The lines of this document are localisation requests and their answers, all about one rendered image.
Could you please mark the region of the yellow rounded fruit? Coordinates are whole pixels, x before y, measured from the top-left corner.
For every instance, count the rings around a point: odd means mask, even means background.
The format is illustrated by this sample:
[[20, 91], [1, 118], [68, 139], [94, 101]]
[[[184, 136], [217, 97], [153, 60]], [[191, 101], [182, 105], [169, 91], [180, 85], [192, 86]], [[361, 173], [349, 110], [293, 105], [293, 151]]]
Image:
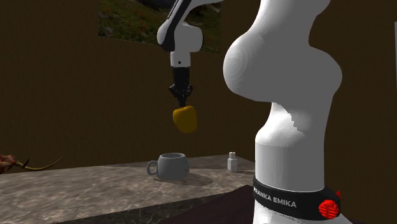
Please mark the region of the yellow rounded fruit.
[[172, 113], [172, 119], [182, 133], [191, 133], [197, 128], [197, 114], [193, 106], [175, 109]]

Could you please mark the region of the grey mug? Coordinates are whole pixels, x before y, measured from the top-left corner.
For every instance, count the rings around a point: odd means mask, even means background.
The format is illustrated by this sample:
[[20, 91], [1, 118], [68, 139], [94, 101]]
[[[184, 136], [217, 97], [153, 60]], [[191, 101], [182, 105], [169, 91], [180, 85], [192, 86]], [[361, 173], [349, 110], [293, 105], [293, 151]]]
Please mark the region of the grey mug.
[[148, 162], [146, 171], [149, 176], [163, 180], [182, 180], [190, 173], [188, 159], [183, 153], [164, 153], [158, 160]]

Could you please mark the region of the small white bottle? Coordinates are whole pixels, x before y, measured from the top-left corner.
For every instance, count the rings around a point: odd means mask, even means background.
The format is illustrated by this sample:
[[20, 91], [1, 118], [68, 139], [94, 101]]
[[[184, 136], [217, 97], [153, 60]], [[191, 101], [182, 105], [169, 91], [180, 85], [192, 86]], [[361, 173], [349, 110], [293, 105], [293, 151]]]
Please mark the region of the small white bottle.
[[238, 170], [237, 164], [238, 161], [235, 152], [230, 152], [227, 159], [227, 169], [231, 172], [236, 172]]

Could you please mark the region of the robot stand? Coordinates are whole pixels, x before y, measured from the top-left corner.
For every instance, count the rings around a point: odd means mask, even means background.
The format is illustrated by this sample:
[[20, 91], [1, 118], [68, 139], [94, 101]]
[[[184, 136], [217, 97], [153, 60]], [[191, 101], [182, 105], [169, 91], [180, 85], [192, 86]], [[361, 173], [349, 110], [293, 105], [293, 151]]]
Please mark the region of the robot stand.
[[253, 187], [244, 185], [158, 224], [253, 224]]

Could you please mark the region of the red creature figure with tail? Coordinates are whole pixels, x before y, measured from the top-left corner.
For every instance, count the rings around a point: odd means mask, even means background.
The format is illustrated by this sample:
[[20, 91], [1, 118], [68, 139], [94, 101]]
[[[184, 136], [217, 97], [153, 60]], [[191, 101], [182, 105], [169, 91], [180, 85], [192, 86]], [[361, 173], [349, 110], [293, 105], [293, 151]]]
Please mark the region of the red creature figure with tail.
[[63, 159], [63, 157], [64, 156], [61, 156], [59, 159], [57, 159], [53, 163], [46, 165], [44, 167], [33, 168], [33, 167], [29, 167], [27, 165], [29, 163], [29, 158], [27, 159], [27, 161], [25, 163], [21, 163], [13, 155], [0, 155], [0, 175], [3, 174], [4, 172], [9, 171], [14, 166], [20, 167], [21, 169], [24, 169], [27, 171], [43, 171], [43, 170], [46, 170], [46, 169], [54, 166], [58, 162], [60, 162]]

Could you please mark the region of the landscape wall picture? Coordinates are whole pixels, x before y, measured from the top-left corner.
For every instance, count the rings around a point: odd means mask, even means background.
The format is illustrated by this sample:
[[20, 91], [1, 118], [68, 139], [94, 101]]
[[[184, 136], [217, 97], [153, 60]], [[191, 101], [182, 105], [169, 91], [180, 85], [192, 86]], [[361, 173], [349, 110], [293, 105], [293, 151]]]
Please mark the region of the landscape wall picture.
[[[99, 0], [98, 36], [157, 45], [157, 30], [175, 0]], [[192, 9], [185, 22], [202, 29], [201, 50], [221, 53], [221, 4]]]

